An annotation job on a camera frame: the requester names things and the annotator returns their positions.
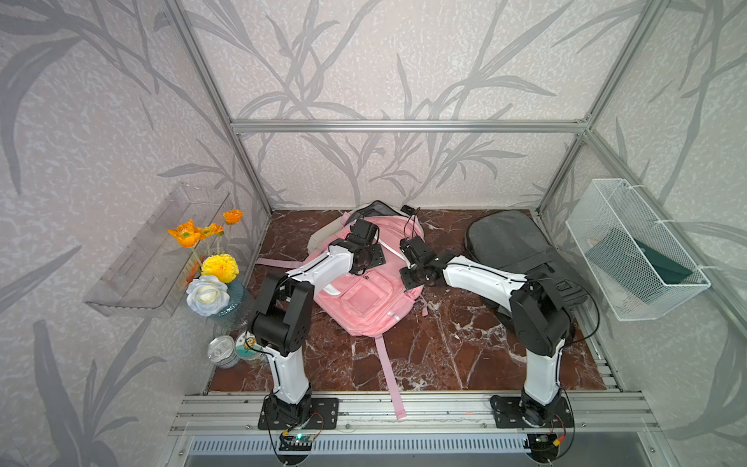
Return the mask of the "pink backpack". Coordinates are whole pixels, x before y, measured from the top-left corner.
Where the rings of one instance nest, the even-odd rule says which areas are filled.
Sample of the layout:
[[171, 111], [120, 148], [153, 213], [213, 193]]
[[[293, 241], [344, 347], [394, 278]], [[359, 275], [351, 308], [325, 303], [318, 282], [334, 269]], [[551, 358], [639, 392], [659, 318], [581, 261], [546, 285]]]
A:
[[[385, 264], [359, 276], [346, 274], [336, 279], [318, 292], [314, 305], [319, 305], [348, 334], [374, 339], [395, 416], [402, 420], [407, 413], [383, 336], [410, 313], [422, 292], [421, 287], [412, 290], [404, 288], [400, 270], [408, 266], [408, 262], [400, 251], [399, 244], [402, 239], [422, 234], [423, 230], [414, 214], [405, 214], [404, 217], [368, 217], [363, 220], [379, 226], [379, 243], [383, 248]], [[351, 226], [349, 224], [324, 239], [303, 262], [262, 258], [260, 263], [271, 267], [276, 274], [294, 270], [321, 254], [335, 239], [346, 237]]]

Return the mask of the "grey fabric backpack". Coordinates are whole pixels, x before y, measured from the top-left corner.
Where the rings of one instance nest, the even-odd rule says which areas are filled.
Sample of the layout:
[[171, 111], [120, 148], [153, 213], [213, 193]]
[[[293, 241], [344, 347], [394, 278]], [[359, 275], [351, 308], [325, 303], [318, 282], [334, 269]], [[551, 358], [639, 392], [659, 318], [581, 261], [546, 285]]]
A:
[[474, 221], [465, 233], [465, 248], [472, 260], [497, 270], [517, 274], [544, 272], [571, 307], [581, 305], [589, 297], [589, 284], [522, 211], [501, 211]]

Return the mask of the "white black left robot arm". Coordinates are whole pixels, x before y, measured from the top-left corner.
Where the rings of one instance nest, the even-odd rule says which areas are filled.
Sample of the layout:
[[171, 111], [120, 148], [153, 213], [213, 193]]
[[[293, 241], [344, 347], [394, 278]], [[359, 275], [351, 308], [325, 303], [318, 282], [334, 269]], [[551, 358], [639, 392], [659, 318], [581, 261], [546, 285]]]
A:
[[310, 331], [314, 298], [346, 274], [359, 276], [385, 263], [379, 227], [358, 220], [342, 239], [317, 257], [276, 274], [270, 272], [254, 303], [249, 332], [268, 357], [274, 390], [268, 402], [297, 418], [310, 409], [311, 389], [303, 365], [303, 343]]

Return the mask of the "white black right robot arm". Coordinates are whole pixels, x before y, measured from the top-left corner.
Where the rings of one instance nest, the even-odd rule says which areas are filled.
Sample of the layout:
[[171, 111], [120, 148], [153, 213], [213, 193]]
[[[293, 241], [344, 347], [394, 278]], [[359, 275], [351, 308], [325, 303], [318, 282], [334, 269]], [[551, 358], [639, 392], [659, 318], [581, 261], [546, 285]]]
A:
[[526, 350], [523, 406], [548, 412], [556, 405], [560, 397], [561, 354], [572, 337], [572, 319], [550, 278], [504, 272], [464, 256], [438, 254], [422, 237], [403, 239], [400, 250], [408, 262], [400, 270], [406, 289], [441, 281], [507, 309], [515, 334]]

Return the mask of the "small orange artificial flower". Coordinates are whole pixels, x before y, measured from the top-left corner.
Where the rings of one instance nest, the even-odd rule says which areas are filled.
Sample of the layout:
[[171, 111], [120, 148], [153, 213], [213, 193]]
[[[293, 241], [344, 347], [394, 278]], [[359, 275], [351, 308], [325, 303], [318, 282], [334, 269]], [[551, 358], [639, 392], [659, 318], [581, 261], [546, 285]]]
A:
[[238, 224], [243, 218], [243, 211], [240, 209], [227, 211], [223, 214], [223, 218], [229, 226]]

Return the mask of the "yellow artificial flower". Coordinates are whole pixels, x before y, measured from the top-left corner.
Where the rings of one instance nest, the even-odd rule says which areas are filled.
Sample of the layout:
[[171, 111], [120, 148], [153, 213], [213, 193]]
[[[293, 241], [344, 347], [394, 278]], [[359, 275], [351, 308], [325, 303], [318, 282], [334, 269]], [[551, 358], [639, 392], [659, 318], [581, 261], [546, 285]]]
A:
[[240, 273], [237, 260], [228, 253], [216, 254], [206, 258], [200, 268], [203, 276], [214, 276], [220, 282], [233, 282]]

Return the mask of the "teal glass vase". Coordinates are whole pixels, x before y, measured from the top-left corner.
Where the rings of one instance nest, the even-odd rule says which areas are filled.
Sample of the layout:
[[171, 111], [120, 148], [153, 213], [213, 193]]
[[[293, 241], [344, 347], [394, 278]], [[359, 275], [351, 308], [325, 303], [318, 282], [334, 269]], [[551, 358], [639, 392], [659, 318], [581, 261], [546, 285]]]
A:
[[245, 285], [238, 279], [227, 284], [229, 303], [209, 317], [219, 327], [227, 331], [243, 328], [247, 325], [254, 298]]

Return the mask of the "green labelled tin can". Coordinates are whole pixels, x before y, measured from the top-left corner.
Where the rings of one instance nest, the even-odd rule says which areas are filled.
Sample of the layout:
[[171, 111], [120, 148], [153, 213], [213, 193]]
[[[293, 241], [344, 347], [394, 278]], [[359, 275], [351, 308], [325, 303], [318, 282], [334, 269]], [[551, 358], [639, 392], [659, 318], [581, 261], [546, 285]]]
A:
[[235, 338], [235, 353], [238, 358], [254, 368], [261, 368], [268, 363], [266, 354], [258, 346], [255, 337], [244, 331]]

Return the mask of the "white artificial rose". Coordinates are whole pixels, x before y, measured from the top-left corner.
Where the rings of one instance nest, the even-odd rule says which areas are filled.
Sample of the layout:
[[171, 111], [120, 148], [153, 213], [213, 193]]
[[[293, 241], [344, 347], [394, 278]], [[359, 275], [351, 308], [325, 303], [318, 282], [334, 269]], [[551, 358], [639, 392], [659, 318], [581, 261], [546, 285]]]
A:
[[187, 306], [200, 316], [216, 315], [229, 302], [228, 286], [216, 276], [198, 277], [187, 288]]

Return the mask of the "orange artificial poppy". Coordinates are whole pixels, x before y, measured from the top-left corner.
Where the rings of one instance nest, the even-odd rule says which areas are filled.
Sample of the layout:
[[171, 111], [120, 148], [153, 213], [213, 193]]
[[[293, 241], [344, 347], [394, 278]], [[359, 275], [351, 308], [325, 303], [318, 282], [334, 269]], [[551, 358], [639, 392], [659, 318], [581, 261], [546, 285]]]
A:
[[204, 239], [203, 231], [195, 226], [193, 219], [179, 225], [176, 229], [168, 230], [168, 233], [184, 248], [194, 248]]

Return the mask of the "silver tin can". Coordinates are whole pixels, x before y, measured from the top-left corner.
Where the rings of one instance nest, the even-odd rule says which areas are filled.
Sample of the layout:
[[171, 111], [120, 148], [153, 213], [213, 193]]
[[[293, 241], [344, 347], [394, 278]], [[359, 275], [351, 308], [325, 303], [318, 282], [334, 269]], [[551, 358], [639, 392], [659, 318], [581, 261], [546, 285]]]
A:
[[231, 336], [221, 336], [208, 344], [208, 360], [219, 369], [230, 369], [239, 362], [235, 350], [235, 340]]

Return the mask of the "green book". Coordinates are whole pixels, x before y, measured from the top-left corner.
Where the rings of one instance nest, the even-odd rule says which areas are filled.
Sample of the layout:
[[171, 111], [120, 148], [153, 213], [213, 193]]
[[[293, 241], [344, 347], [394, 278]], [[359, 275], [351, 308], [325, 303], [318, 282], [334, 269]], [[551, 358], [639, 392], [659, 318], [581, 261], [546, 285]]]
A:
[[587, 258], [621, 285], [681, 284], [693, 270], [613, 228], [601, 241], [587, 251]]

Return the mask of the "controller circuit board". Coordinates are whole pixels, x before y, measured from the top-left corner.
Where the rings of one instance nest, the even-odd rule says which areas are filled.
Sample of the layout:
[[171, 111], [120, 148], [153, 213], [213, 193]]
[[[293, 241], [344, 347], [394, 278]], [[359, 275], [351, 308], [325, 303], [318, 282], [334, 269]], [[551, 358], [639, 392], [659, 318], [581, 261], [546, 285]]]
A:
[[529, 434], [524, 442], [527, 456], [540, 464], [550, 464], [560, 456], [560, 446], [565, 441], [564, 435], [554, 433]]
[[278, 449], [280, 451], [289, 451], [290, 453], [312, 451], [314, 443], [321, 433], [321, 430], [313, 432], [292, 432], [285, 430], [279, 435]]

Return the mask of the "right controller circuit board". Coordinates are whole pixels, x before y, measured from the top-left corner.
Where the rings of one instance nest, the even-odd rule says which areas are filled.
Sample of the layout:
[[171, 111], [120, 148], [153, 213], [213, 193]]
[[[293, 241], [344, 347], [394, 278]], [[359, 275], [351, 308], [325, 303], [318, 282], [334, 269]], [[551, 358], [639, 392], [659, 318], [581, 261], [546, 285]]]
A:
[[527, 456], [540, 464], [550, 464], [560, 456], [560, 446], [565, 441], [564, 435], [554, 433], [529, 434], [524, 442]]

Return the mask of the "aluminium mounting rail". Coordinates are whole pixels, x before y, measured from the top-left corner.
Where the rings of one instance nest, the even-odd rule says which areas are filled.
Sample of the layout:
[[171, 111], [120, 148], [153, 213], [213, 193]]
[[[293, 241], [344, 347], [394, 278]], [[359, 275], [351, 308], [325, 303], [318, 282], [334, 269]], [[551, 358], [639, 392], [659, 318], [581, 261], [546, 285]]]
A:
[[[528, 433], [536, 427], [517, 423], [498, 427], [490, 405], [490, 392], [422, 391], [402, 394], [407, 416], [398, 420], [389, 394], [374, 392], [321, 392], [337, 398], [337, 427], [324, 434], [447, 434]], [[661, 429], [640, 392], [569, 391], [570, 407], [560, 412], [574, 416], [575, 426], [555, 421], [543, 427], [559, 434], [604, 432], [656, 432]], [[246, 435], [259, 432], [266, 395], [260, 392], [210, 393], [187, 396], [171, 422], [169, 435]]]

